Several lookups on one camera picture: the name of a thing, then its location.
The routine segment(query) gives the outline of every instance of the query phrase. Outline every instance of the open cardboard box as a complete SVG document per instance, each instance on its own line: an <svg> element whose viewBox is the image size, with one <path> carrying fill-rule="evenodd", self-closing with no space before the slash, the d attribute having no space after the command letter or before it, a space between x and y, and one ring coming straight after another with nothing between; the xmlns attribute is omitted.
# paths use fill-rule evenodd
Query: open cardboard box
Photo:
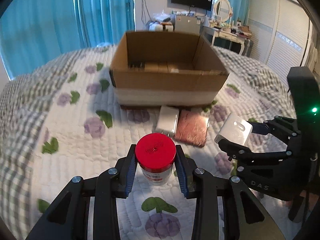
<svg viewBox="0 0 320 240"><path fill-rule="evenodd" d="M228 77L203 37L177 32L127 32L110 66L122 106L206 106Z"/></svg>

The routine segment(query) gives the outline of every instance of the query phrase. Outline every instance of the white closet door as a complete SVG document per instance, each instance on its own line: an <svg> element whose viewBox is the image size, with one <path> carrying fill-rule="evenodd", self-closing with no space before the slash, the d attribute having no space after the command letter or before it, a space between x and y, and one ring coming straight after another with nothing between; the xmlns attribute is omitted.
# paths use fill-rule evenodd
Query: white closet door
<svg viewBox="0 0 320 240"><path fill-rule="evenodd" d="M252 32L251 58L264 62L272 39L277 0L251 0L248 26Z"/></svg>
<svg viewBox="0 0 320 240"><path fill-rule="evenodd" d="M279 0L276 35L266 64L287 85L291 67L300 66L308 40L309 18L297 3Z"/></svg>

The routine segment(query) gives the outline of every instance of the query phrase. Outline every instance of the copper-colored packet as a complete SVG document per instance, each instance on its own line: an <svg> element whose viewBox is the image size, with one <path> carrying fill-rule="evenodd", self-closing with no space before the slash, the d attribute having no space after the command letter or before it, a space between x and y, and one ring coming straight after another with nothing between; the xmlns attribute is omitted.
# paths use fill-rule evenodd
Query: copper-colored packet
<svg viewBox="0 0 320 240"><path fill-rule="evenodd" d="M209 118L198 113L182 110L178 120L175 139L203 147L207 140Z"/></svg>

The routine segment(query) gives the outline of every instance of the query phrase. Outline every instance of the white charger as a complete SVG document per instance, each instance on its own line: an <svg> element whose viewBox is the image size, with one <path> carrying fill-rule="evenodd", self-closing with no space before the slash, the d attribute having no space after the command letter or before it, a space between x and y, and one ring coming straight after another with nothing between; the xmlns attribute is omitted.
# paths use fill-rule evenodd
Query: white charger
<svg viewBox="0 0 320 240"><path fill-rule="evenodd" d="M229 114L214 141L218 143L221 139L227 139L243 146L246 146L249 135L252 132L252 125L235 113Z"/></svg>
<svg viewBox="0 0 320 240"><path fill-rule="evenodd" d="M179 109L161 106L156 132L175 136L179 118Z"/></svg>

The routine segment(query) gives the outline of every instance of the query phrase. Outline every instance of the plastic jar with red lid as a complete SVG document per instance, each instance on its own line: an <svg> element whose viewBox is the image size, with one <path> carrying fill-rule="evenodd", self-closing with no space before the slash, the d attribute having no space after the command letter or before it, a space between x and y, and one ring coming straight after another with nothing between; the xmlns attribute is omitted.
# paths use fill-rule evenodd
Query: plastic jar with red lid
<svg viewBox="0 0 320 240"><path fill-rule="evenodd" d="M176 146L162 133L150 133L142 137L135 149L143 175L154 186L167 183L171 173Z"/></svg>

